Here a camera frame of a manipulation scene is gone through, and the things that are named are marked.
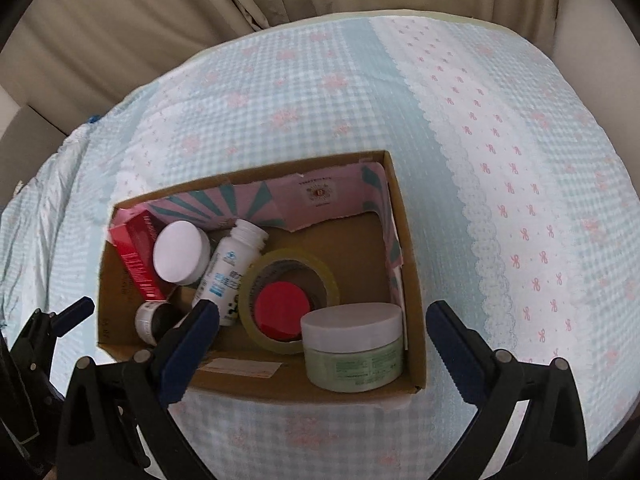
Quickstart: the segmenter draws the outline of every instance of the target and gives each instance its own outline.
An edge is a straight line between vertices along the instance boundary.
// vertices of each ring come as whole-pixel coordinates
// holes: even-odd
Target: sticker on box
[[[313,178],[300,182],[300,191],[306,204],[318,207],[338,199],[338,189],[332,178]]]
[[[282,363],[272,363],[267,361],[248,361],[244,359],[218,357],[206,365],[201,366],[199,369],[219,374],[270,379],[274,373],[278,371],[281,364]]]

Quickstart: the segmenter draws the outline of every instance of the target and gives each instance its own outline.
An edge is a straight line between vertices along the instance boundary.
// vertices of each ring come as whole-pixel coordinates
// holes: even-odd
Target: black clamp
[[[49,381],[53,352],[58,338],[94,307],[82,298],[59,314],[36,309],[10,352],[0,336],[0,470],[6,478],[39,479],[55,463],[65,399]]]
[[[155,349],[124,363],[76,363],[60,423],[58,480],[152,480],[137,428],[167,479],[215,480],[167,407],[182,399],[220,324],[201,300]]]
[[[466,328],[445,301],[427,309],[427,332],[465,402],[478,407],[463,436],[431,480],[481,477],[520,400],[524,420],[495,480],[582,480],[588,476],[587,441],[580,399],[569,363],[519,362],[507,350],[492,351]]]

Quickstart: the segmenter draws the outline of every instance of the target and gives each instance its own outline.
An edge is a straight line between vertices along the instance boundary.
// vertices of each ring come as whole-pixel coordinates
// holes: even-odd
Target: white jar lid
[[[390,303],[354,303],[320,308],[300,320],[302,345],[346,354],[380,348],[402,337],[402,309]]]
[[[177,285],[190,285],[204,274],[211,246],[202,229],[178,220],[165,227],[154,245],[154,267],[158,276]]]

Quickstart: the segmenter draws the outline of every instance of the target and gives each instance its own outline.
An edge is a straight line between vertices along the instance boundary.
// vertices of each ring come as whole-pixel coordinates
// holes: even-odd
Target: light blue gingham sheet
[[[97,297],[111,208],[127,197],[381,149],[398,174],[424,305],[446,299],[521,360],[567,357],[593,454],[640,390],[640,203],[555,66],[506,30],[418,16],[276,28],[137,89],[78,128],[2,213],[3,331],[11,342],[34,308]],[[80,356],[109,361],[95,341],[94,317],[59,343],[60,389]],[[473,415],[428,353],[427,389],[384,405],[190,390],[172,413],[219,478],[426,478]]]

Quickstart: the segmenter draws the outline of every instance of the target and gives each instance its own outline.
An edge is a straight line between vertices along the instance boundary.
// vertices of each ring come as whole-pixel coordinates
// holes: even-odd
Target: open cardboard box
[[[233,327],[221,328],[211,351],[204,359],[204,364],[222,357],[278,362],[282,365],[268,379],[199,369],[191,381],[191,386],[234,397],[285,402],[360,402],[385,399],[398,394],[413,394],[426,386],[425,335],[420,286],[404,205],[388,152],[347,153],[310,158],[207,177],[121,202],[116,204],[114,211],[179,192],[209,189],[222,184],[248,184],[362,161],[378,162],[385,170],[402,251],[403,263],[400,272],[407,334],[403,374],[392,383],[368,392],[329,392],[314,386],[307,379],[302,354],[280,355],[261,349],[248,337],[244,327],[238,322]],[[263,253],[279,248],[300,248],[314,254],[332,270],[340,289],[341,303],[390,301],[382,225],[375,213],[367,212],[348,218],[327,220],[296,232],[287,232],[279,228],[266,230],[270,238]],[[171,301],[186,312],[193,295],[193,289],[179,287]],[[145,347],[134,327],[136,310],[143,301],[116,249],[107,242],[100,268],[98,346],[116,360],[128,360],[137,350]]]

